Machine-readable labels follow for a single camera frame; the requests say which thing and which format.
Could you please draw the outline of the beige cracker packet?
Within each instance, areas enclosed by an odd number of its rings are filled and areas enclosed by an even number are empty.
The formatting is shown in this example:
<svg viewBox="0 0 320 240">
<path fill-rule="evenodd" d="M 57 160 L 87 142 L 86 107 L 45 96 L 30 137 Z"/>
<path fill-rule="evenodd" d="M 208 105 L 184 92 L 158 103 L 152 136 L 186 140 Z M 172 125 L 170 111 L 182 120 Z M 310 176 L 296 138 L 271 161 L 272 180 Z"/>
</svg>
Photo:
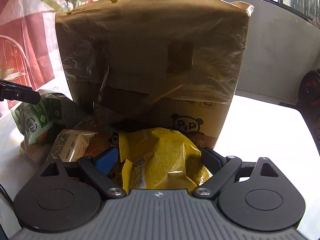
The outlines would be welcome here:
<svg viewBox="0 0 320 240">
<path fill-rule="evenodd" d="M 97 134 L 92 131 L 63 129 L 55 139 L 47 159 L 60 157 L 63 162 L 74 162 L 83 157 L 90 140 Z"/>
</svg>

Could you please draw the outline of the green snack packet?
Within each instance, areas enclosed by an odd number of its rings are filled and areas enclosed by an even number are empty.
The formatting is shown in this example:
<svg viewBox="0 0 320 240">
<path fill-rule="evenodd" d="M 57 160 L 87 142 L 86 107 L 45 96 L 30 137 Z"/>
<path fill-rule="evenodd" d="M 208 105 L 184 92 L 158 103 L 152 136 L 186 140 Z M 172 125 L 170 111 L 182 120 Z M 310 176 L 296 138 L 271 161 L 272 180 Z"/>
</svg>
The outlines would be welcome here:
<svg viewBox="0 0 320 240">
<path fill-rule="evenodd" d="M 38 104 L 21 103 L 11 111 L 18 130 L 24 135 L 24 145 L 49 144 L 63 129 L 73 129 L 86 113 L 62 93 L 40 90 Z"/>
</svg>

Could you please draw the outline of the yellow snack bag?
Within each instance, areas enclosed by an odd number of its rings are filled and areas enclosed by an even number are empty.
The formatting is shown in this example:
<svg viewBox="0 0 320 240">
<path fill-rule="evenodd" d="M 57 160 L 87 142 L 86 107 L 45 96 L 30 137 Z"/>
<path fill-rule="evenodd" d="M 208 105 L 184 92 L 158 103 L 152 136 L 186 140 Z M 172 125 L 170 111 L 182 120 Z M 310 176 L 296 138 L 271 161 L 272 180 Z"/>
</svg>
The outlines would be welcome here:
<svg viewBox="0 0 320 240">
<path fill-rule="evenodd" d="M 123 189 L 189 192 L 212 175 L 203 165 L 200 150 L 182 133 L 151 128 L 119 135 Z"/>
</svg>

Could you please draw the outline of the red floral curtain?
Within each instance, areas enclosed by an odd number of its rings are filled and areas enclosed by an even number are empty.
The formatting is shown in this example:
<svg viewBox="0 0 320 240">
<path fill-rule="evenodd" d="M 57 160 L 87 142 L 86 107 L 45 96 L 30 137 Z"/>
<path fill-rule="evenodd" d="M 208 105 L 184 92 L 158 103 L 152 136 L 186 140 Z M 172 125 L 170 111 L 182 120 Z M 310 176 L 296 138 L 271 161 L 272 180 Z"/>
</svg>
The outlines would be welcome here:
<svg viewBox="0 0 320 240">
<path fill-rule="evenodd" d="M 98 0 L 1 0 L 1 79 L 38 90 L 63 76 L 55 15 Z"/>
</svg>

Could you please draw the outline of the black exercise bike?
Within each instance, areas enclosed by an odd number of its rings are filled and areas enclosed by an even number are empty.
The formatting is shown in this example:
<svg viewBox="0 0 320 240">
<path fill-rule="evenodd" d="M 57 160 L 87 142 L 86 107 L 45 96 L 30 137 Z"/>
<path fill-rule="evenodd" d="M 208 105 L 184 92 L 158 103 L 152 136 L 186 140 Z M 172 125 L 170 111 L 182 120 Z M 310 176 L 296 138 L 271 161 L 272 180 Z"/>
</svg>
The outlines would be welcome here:
<svg viewBox="0 0 320 240">
<path fill-rule="evenodd" d="M 319 152 L 319 68 L 307 72 L 299 86 L 298 102 L 295 105 L 281 102 L 279 105 L 289 107 L 302 115 Z"/>
</svg>

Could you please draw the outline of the cardboard box with plastic liner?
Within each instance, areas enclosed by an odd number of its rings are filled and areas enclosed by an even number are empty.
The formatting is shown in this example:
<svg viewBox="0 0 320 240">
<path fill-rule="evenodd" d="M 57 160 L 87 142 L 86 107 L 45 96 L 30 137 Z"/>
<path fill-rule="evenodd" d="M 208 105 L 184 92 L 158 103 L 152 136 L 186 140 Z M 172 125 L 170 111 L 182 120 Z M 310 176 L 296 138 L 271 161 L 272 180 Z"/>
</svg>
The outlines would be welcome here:
<svg viewBox="0 0 320 240">
<path fill-rule="evenodd" d="M 100 0 L 55 17 L 72 98 L 100 122 L 163 127 L 214 147 L 254 7 L 223 0 Z"/>
</svg>

